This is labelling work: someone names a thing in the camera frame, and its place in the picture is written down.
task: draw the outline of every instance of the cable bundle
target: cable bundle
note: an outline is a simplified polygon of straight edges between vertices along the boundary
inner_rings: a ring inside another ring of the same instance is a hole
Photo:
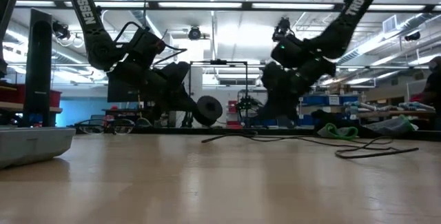
[[[307,139],[307,138],[314,138],[313,136],[290,136],[290,137],[259,136],[259,135],[257,135],[257,132],[244,132],[243,134],[224,134],[224,135],[216,136],[213,138],[205,139],[201,142],[208,143],[211,141],[215,141],[216,139],[221,139],[221,138],[224,138],[227,136],[241,136],[241,137],[248,138],[253,141],[258,141],[258,142],[284,141],[284,140],[291,139],[291,140],[307,141],[307,142],[320,144],[320,145],[328,145],[328,146],[332,146],[332,147],[347,147],[348,149],[340,149],[340,150],[336,150],[334,152],[334,154],[340,159],[363,159],[363,158],[370,158],[370,157],[376,157],[376,156],[387,156],[387,155],[402,154],[402,153],[407,153],[407,152],[415,152],[415,151],[419,150],[418,147],[404,149],[404,150],[399,150],[397,148],[389,147],[389,146],[385,147],[385,145],[391,144],[393,142],[393,138],[391,138],[389,136],[378,137],[376,139],[371,140],[370,142],[352,140],[352,141],[348,141],[348,142],[353,142],[353,143],[358,143],[358,144],[363,144],[363,145],[347,145],[347,144],[325,143],[325,142]],[[377,142],[381,139],[388,139],[388,141],[381,142],[381,143]],[[367,154],[357,154],[357,155],[344,155],[348,152],[359,152],[362,150],[379,151],[379,152],[372,152],[372,153],[367,153]]]

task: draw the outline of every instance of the person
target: person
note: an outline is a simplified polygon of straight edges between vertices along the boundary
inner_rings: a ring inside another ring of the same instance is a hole
[[[429,62],[432,73],[426,81],[426,86],[421,94],[421,102],[433,104],[436,111],[434,130],[441,131],[441,56],[433,58]]]

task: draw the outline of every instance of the wooden table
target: wooden table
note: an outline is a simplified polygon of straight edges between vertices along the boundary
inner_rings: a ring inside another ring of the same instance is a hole
[[[434,117],[436,115],[435,111],[410,111],[410,110],[404,110],[404,111],[373,111],[373,112],[363,112],[358,113],[358,118],[372,118],[372,117],[392,117],[392,116],[399,116],[399,115],[405,115],[405,116],[417,116],[421,118],[428,118]]]
[[[441,223],[441,143],[346,161],[334,147],[228,137],[82,135],[0,171],[2,223]]]
[[[0,102],[0,108],[4,110],[9,110],[13,112],[20,112],[23,111],[23,104],[22,103],[7,103],[7,102]],[[57,108],[57,107],[50,107],[49,111],[60,114],[63,109]]]

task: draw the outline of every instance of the gray plastic tray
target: gray plastic tray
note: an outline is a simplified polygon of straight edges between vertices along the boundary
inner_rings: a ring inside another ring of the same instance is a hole
[[[60,156],[74,135],[72,128],[0,128],[0,169]]]

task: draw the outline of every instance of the black disc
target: black disc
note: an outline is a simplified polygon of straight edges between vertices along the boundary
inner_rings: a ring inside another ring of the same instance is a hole
[[[193,112],[193,117],[202,125],[213,125],[222,116],[222,105],[212,96],[202,96]]]

